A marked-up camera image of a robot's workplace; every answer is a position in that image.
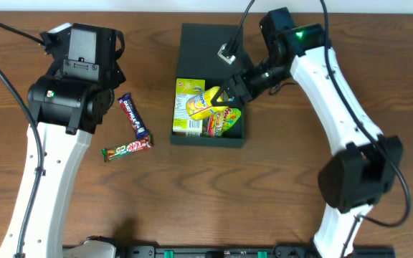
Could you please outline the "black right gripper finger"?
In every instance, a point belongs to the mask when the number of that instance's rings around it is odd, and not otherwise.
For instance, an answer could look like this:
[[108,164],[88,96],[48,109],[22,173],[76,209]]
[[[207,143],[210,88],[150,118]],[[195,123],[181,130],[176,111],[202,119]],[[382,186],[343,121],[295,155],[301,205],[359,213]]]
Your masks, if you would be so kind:
[[240,99],[219,96],[211,100],[214,107],[242,108],[243,102]]
[[221,85],[213,86],[212,102],[234,102],[234,92],[229,88],[229,82],[224,81]]

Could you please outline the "colourful gummy candy bag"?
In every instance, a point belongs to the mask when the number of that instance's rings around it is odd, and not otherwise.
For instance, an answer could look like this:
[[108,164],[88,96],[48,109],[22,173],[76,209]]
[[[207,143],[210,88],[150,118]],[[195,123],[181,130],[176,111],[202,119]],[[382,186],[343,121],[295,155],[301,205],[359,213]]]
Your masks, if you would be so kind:
[[238,108],[227,108],[223,111],[203,119],[202,137],[221,138],[223,134],[231,129],[241,117]]

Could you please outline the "yellow round candy tub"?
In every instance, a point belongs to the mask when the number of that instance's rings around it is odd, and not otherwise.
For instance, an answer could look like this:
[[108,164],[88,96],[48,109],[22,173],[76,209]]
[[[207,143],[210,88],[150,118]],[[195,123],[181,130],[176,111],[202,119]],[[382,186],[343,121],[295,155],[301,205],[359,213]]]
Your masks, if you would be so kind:
[[203,120],[216,113],[223,111],[228,106],[213,106],[212,99],[219,92],[220,86],[214,86],[210,89],[195,95],[186,101],[186,111],[192,120]]

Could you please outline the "green yellow snack box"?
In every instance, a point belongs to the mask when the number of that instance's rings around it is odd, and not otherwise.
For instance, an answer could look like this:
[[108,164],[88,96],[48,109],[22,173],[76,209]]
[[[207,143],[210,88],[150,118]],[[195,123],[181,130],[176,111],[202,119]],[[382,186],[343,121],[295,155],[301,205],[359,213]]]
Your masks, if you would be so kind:
[[202,133],[202,120],[192,120],[186,111],[186,101],[204,91],[205,81],[194,79],[176,79],[176,95],[174,102],[174,133]]

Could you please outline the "black box with lid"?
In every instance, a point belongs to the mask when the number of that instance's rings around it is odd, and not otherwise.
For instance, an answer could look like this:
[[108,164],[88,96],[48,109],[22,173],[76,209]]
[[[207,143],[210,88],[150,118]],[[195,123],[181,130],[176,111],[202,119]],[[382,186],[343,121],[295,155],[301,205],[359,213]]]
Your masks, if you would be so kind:
[[[237,32],[236,25],[183,23],[175,78],[205,81],[205,88],[220,86],[240,72],[239,62],[227,64],[217,54]],[[172,133],[173,145],[241,148],[245,143],[245,115],[242,115],[221,138],[204,138]]]

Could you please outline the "purple Dairy Milk bar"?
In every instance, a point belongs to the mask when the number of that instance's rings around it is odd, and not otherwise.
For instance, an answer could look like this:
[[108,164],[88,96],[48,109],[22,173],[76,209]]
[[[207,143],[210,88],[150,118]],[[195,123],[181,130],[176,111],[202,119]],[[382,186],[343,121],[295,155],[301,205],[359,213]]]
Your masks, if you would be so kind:
[[129,92],[118,98],[118,102],[125,112],[130,124],[136,134],[137,139],[145,138],[149,135],[149,130],[146,128],[141,116],[139,115],[135,103]]

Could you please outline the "red KitKat bar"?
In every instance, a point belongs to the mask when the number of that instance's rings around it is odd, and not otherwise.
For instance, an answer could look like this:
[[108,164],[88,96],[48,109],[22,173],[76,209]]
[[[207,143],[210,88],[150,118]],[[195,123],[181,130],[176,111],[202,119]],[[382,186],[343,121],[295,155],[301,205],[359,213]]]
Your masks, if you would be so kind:
[[131,143],[126,143],[124,145],[119,145],[113,148],[104,148],[101,150],[101,152],[103,154],[103,160],[107,163],[121,156],[130,155],[132,153],[135,153],[136,151],[141,151],[152,147],[152,135],[149,134]]

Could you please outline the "brown white snack box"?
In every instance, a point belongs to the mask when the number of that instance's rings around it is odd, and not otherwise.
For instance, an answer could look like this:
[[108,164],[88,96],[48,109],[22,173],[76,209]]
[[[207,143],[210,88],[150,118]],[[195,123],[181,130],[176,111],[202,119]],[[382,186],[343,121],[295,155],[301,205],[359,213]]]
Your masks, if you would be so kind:
[[201,133],[188,132],[186,133],[186,137],[201,137]]

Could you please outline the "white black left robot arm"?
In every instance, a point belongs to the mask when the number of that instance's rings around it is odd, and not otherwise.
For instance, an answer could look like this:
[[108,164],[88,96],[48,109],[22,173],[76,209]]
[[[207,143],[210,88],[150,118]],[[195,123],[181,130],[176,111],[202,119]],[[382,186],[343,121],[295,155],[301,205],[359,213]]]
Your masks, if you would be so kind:
[[96,127],[125,81],[123,33],[88,24],[43,32],[53,63],[28,90],[33,119],[19,193],[0,257],[115,257],[104,237],[65,247],[63,233],[78,168]]

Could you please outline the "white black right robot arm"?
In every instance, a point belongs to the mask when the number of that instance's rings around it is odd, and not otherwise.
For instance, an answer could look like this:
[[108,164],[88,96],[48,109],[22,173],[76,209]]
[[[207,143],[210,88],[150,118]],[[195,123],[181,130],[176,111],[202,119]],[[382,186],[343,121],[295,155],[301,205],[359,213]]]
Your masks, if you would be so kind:
[[286,79],[295,80],[308,97],[325,131],[331,159],[318,174],[326,203],[313,237],[317,257],[393,257],[388,247],[358,247],[354,239],[369,212],[402,180],[399,162],[403,146],[385,136],[365,113],[336,61],[327,24],[295,25],[286,8],[268,12],[260,21],[268,58],[253,64],[236,32],[218,55],[226,63],[240,62],[242,70],[220,87],[227,100],[215,106],[240,108]]

